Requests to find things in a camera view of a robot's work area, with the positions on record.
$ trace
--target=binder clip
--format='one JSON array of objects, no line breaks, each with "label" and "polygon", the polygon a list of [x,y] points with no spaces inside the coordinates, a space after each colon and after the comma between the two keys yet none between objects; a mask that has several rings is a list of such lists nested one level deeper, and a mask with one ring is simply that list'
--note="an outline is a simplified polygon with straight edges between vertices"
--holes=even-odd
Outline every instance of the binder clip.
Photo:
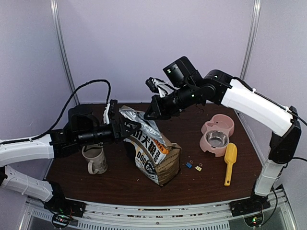
[{"label": "binder clip", "polygon": [[196,166],[195,169],[200,172],[202,170],[202,163],[200,163],[199,166]]},{"label": "binder clip", "polygon": [[192,164],[193,164],[193,161],[190,160],[189,162],[186,163],[186,166],[190,169],[192,168]]}]

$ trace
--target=pink pet bowl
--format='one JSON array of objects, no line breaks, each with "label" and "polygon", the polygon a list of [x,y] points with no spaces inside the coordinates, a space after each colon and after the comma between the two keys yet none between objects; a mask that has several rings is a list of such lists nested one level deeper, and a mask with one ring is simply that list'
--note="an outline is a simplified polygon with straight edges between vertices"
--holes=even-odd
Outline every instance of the pink pet bowl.
[{"label": "pink pet bowl", "polygon": [[216,157],[224,156],[229,137],[233,135],[234,130],[235,123],[230,117],[224,114],[214,115],[201,128],[201,150],[214,153]]}]

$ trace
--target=white wall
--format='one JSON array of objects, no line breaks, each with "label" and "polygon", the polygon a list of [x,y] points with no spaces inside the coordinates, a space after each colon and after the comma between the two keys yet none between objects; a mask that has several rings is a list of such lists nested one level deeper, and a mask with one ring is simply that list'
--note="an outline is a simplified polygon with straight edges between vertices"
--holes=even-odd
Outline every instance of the white wall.
[{"label": "white wall", "polygon": [[[69,97],[49,0],[1,1],[0,139],[46,131]],[[67,115],[58,127],[67,121]],[[12,167],[42,178],[46,160]],[[0,188],[0,229],[15,230],[25,196]]]},{"label": "white wall", "polygon": [[[307,120],[307,1],[262,1],[258,33],[247,82],[262,94],[287,106],[293,105]],[[266,158],[271,131],[245,116]],[[307,128],[295,156],[307,158]],[[284,170],[281,181],[289,196],[299,229],[306,229],[307,164],[293,160]]]},{"label": "white wall", "polygon": [[[109,79],[111,97],[149,102],[150,77],[187,56],[205,76],[239,75],[254,2],[250,0],[59,1],[65,47],[75,85]],[[104,102],[107,87],[82,90],[82,103]]]}]

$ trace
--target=robotic arm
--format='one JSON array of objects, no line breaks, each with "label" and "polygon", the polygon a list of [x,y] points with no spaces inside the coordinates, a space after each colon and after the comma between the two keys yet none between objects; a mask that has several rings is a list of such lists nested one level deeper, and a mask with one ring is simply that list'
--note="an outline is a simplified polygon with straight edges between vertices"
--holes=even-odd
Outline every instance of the robotic arm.
[{"label": "robotic arm", "polygon": [[8,164],[33,159],[64,158],[80,151],[82,146],[118,142],[137,131],[141,125],[119,117],[116,100],[111,100],[104,112],[104,123],[93,115],[88,105],[78,105],[68,111],[69,121],[63,129],[50,131],[40,139],[0,143],[0,187],[38,198],[53,212],[73,212],[81,217],[85,204],[67,200],[59,184],[40,181],[14,170]]},{"label": "robotic arm", "polygon": [[[170,119],[190,105],[205,105],[208,100],[245,113],[272,130],[271,150],[255,182],[251,198],[230,204],[233,216],[270,207],[267,196],[284,166],[293,158],[300,139],[301,128],[296,109],[274,103],[241,79],[220,70],[212,70],[203,78],[187,57],[181,57],[163,71],[178,89],[168,93],[172,88],[165,82],[149,78],[146,85],[159,95],[152,97],[144,116],[146,119]],[[165,87],[163,93],[158,86]]]}]

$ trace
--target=wooden table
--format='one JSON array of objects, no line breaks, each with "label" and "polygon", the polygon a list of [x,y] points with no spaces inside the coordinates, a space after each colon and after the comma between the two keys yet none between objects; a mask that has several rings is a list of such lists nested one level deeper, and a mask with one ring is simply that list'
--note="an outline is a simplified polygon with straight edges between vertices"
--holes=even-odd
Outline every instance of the wooden table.
[{"label": "wooden table", "polygon": [[[148,104],[126,104],[145,111]],[[108,170],[101,175],[90,175],[87,162],[81,153],[64,159],[55,159],[47,180],[61,185],[68,198],[116,205],[166,206],[203,204],[249,196],[261,171],[255,150],[232,109],[214,104],[191,106],[180,117],[157,121],[160,131],[172,142],[182,147],[181,171],[165,187],[148,179],[126,156],[123,143],[106,145]],[[103,106],[93,105],[94,114],[101,117]],[[201,126],[215,114],[230,116],[235,122],[235,132],[230,142],[236,144],[238,153],[232,181],[224,186],[226,163],[224,158],[204,153],[199,147]],[[193,160],[202,163],[201,172],[185,166]]]}]

